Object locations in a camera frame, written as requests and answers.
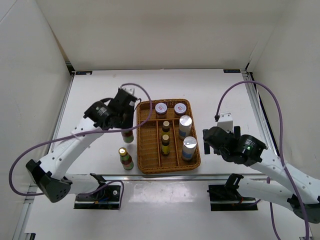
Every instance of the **jar with purple lid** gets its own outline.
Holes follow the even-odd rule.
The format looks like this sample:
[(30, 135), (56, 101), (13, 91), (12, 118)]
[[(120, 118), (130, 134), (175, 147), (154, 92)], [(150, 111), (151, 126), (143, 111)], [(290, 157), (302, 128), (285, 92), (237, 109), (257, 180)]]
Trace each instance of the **jar with purple lid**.
[(165, 103), (159, 102), (155, 105), (155, 116), (157, 119), (165, 119), (167, 118), (167, 110), (168, 107)]
[(181, 118), (183, 115), (186, 115), (186, 112), (187, 112), (187, 106), (185, 104), (177, 103), (174, 106), (174, 115), (177, 119)]

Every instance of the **white wall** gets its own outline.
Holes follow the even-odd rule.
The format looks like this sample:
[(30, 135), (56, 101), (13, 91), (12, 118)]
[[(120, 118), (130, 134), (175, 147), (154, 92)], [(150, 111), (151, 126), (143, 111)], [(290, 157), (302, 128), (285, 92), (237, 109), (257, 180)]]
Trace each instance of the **white wall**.
[[(284, 122), (286, 160), (320, 179), (320, 1), (296, 0), (284, 12), (253, 76), (277, 96)], [(277, 139), (279, 120), (271, 97), (260, 90)], [(312, 226), (320, 239), (320, 226)]]
[(260, 55), (291, 1), (37, 3), (76, 70), (126, 70), (245, 68)]
[[(9, 188), (12, 162), (26, 149), (52, 136), (70, 75), (57, 43), (34, 0), (0, 3), (0, 239), (13, 237), (24, 197)], [(26, 192), (25, 157), (14, 185)]]

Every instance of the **purple lid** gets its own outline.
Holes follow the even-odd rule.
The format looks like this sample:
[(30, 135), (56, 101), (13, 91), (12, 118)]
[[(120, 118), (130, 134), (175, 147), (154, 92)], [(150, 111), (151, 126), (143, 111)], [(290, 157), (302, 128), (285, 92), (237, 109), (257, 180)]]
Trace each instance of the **purple lid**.
[(155, 105), (155, 112), (157, 114), (163, 115), (166, 113), (167, 109), (168, 109), (167, 105), (164, 104), (163, 102), (160, 102), (157, 105)]
[(187, 111), (187, 106), (184, 105), (183, 103), (177, 103), (174, 106), (174, 112), (178, 115), (183, 115), (186, 113), (186, 111)]

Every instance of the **black mounting base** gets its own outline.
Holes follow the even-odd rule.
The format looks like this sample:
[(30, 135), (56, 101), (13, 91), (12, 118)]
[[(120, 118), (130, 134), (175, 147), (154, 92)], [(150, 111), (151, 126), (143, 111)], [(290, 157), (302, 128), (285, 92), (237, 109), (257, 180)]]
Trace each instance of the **black mounting base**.
[(209, 185), (211, 211), (256, 211), (254, 197), (234, 195), (226, 190), (225, 185)]
[(74, 201), (74, 209), (101, 209), (101, 210), (117, 210), (120, 201), (120, 185), (106, 186), (102, 194), (96, 196), (77, 195)]

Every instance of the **jar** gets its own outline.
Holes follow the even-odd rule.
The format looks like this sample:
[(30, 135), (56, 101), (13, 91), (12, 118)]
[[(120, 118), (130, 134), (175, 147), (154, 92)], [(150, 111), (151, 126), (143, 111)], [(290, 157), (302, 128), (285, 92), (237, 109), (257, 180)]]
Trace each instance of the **jar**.
[(155, 105), (155, 116), (157, 119), (165, 119), (167, 118), (167, 110), (168, 107), (163, 102), (158, 103)]
[(196, 148), (197, 148), (197, 140), (193, 136), (187, 136), (183, 140), (181, 158), (185, 161), (190, 161), (194, 157)]
[(192, 126), (192, 118), (188, 115), (184, 115), (179, 119), (179, 138), (185, 139), (189, 136)]
[(177, 103), (174, 106), (174, 115), (177, 119), (181, 118), (183, 115), (186, 115), (186, 112), (187, 112), (187, 106), (184, 105), (183, 103)]

